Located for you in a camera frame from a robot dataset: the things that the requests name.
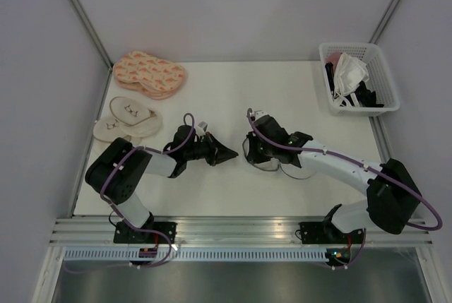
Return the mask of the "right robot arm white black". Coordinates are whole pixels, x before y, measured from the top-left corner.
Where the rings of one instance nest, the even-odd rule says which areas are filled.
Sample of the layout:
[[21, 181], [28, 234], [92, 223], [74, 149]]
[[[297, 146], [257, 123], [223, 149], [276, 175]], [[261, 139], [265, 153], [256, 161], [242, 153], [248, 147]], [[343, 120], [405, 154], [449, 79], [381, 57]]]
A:
[[324, 238], [338, 243], [348, 233], [377, 227], [400, 234], [420, 204], [421, 193], [407, 169], [398, 160], [386, 163], [356, 160], [327, 148], [312, 136], [288, 133], [274, 117], [250, 109], [247, 118], [247, 161], [254, 165], [269, 162], [290, 170], [324, 174], [360, 192], [365, 198], [353, 204], [337, 204], [321, 222]]

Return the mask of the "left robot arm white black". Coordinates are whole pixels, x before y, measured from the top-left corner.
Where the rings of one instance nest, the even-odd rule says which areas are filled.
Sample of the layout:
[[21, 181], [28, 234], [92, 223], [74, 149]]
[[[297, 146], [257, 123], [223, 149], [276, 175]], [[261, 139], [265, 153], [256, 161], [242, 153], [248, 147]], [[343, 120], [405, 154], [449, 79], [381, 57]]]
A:
[[179, 126], [161, 153], [134, 146], [123, 138], [115, 139], [89, 166], [85, 182], [122, 218], [130, 236], [145, 244], [153, 238], [154, 217], [136, 194], [144, 174], [174, 179], [190, 161], [205, 160], [216, 166], [237, 157], [236, 151], [221, 144], [213, 134], [205, 131], [199, 135], [193, 126], [185, 124]]

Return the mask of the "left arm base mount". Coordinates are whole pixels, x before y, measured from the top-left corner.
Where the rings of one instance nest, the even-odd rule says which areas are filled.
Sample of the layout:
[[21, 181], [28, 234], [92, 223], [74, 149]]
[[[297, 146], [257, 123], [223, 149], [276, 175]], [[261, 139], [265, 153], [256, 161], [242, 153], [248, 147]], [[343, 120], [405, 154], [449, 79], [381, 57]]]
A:
[[173, 243], [177, 233], [177, 224], [176, 222], [153, 222], [144, 226], [143, 229], [155, 230], [159, 234], [134, 230], [125, 222], [118, 222], [113, 242], [115, 244], [167, 244], [167, 240], [162, 236], [164, 234]]

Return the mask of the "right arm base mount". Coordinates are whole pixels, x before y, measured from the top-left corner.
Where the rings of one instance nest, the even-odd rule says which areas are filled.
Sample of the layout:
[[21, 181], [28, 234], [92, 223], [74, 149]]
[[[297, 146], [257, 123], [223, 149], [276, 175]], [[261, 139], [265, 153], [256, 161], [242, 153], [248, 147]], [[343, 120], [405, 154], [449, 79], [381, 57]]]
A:
[[337, 244], [343, 241], [341, 233], [329, 222], [300, 222], [299, 234], [303, 244]]

